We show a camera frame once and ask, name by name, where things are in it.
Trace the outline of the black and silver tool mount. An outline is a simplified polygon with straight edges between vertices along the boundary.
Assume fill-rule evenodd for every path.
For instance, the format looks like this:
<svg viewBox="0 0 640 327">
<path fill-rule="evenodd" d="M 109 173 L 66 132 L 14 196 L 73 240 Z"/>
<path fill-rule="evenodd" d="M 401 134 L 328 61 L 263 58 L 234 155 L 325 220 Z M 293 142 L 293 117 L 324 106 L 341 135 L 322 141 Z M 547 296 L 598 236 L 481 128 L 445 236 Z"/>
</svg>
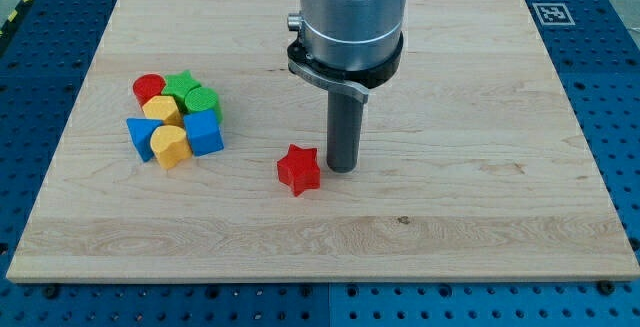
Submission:
<svg viewBox="0 0 640 327">
<path fill-rule="evenodd" d="M 308 57 L 306 47 L 296 39 L 287 47 L 288 68 L 291 73 L 315 87 L 366 104 L 370 90 L 385 84 L 398 70 L 403 47 L 404 35 L 400 34 L 395 50 L 382 64 L 359 71 L 346 71 Z"/>
</svg>

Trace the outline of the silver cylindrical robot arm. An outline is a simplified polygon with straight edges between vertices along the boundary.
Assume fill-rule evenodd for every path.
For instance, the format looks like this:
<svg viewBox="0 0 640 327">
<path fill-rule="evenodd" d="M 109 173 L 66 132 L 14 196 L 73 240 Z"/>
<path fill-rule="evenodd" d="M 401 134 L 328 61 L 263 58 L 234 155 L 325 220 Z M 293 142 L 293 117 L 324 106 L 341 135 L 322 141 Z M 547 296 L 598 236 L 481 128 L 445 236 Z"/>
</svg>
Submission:
<svg viewBox="0 0 640 327">
<path fill-rule="evenodd" d="M 328 94 L 326 161 L 337 173 L 355 169 L 370 92 L 399 67 L 406 1 L 300 0 L 287 17 L 290 72 Z"/>
</svg>

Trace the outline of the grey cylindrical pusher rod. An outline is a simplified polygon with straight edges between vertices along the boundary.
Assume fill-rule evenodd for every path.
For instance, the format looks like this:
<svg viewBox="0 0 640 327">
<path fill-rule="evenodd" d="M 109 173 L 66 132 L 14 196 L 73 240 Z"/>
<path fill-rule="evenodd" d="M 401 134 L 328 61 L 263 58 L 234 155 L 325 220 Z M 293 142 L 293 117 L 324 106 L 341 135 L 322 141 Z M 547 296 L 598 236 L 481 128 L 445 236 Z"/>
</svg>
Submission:
<svg viewBox="0 0 640 327">
<path fill-rule="evenodd" d="M 328 94 L 327 165 L 337 173 L 355 169 L 364 104 L 343 94 Z"/>
</svg>

